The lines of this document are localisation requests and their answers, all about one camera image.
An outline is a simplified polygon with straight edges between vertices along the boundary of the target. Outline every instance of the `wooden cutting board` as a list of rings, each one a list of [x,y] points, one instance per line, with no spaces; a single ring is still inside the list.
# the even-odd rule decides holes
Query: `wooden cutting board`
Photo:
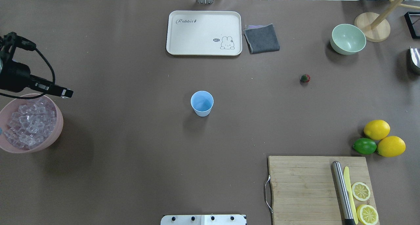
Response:
[[[363,182],[370,189],[369,200],[354,199],[356,208],[361,204],[370,204],[376,209],[364,157],[269,156],[273,225],[343,224],[344,217],[331,167],[333,161],[339,161],[342,170],[348,166],[352,185]]]

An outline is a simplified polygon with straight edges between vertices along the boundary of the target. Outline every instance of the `cutting board handle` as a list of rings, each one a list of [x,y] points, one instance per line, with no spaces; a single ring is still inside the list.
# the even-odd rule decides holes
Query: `cutting board handle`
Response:
[[[268,184],[268,182],[270,182],[270,180],[271,180],[271,177],[270,177],[270,175],[268,175],[268,179],[265,182],[265,186],[264,186],[264,199],[265,199],[265,202],[267,203],[267,206],[268,206],[270,212],[273,214],[273,209],[271,208],[271,206],[269,205],[269,203],[267,201],[267,184]]]

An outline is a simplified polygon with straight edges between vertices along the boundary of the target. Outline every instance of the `lemon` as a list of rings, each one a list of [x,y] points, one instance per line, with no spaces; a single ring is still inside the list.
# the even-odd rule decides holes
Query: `lemon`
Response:
[[[378,211],[369,204],[361,204],[356,210],[359,221],[364,225],[375,225],[378,223]]]
[[[405,151],[404,141],[397,136],[388,136],[378,143],[378,154],[384,157],[398,156]]]
[[[366,124],[363,132],[372,140],[382,140],[390,132],[390,126],[384,120],[373,120]]]
[[[351,187],[351,192],[353,193],[353,196],[360,201],[366,201],[370,197],[370,189],[365,183],[354,183]]]

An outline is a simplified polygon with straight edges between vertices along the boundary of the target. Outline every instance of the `yellow knife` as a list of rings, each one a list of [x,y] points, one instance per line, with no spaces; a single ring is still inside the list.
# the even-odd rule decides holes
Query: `yellow knife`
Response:
[[[359,219],[357,218],[356,206],[354,205],[353,193],[351,192],[350,172],[348,171],[347,166],[344,167],[343,176],[344,176],[344,183],[346,185],[346,190],[348,192],[348,199],[350,200],[350,207],[351,207],[351,212],[353,213],[354,223],[357,224],[359,223]]]

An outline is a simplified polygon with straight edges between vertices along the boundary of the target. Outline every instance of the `blue cup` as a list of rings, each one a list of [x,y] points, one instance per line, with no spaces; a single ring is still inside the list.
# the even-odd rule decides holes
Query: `blue cup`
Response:
[[[209,115],[213,103],[213,96],[206,91],[195,92],[191,97],[191,106],[198,116]]]

